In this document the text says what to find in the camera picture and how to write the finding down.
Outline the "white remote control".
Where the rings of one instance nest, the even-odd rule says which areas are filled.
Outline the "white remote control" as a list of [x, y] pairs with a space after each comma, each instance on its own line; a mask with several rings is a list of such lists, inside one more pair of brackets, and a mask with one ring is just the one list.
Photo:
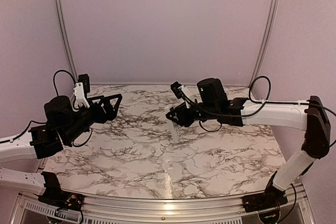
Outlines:
[[178, 143], [182, 139], [181, 127], [169, 119], [167, 121], [168, 121], [169, 128], [171, 130], [173, 143]]

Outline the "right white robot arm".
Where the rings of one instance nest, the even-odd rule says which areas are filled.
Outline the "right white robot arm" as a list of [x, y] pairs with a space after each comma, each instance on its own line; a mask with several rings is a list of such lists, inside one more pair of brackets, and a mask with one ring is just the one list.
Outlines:
[[251, 96], [230, 100], [217, 78], [201, 80], [197, 88], [200, 102], [190, 95], [185, 85], [179, 82], [171, 85], [175, 96], [183, 102], [167, 110], [168, 120], [181, 127], [189, 127], [195, 121], [216, 120], [220, 125], [282, 126], [305, 132], [301, 148], [275, 172], [260, 195], [260, 203], [265, 207], [273, 206], [290, 184], [307, 172], [316, 160], [325, 157], [333, 145], [327, 116], [329, 109], [322, 105], [318, 96], [296, 102], [253, 100]]

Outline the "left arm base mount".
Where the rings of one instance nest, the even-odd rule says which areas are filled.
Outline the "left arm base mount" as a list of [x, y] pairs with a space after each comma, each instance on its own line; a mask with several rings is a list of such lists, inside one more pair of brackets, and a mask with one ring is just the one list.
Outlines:
[[54, 173], [42, 172], [41, 175], [44, 178], [45, 191], [38, 195], [40, 202], [56, 206], [59, 209], [81, 210], [84, 201], [83, 194], [63, 190]]

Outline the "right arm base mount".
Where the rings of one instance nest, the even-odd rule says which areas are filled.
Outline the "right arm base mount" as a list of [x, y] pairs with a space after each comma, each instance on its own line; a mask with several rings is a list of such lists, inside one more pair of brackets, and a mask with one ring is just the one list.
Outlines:
[[288, 203], [284, 195], [258, 193], [242, 197], [243, 208], [246, 212], [261, 211], [269, 208], [276, 208]]

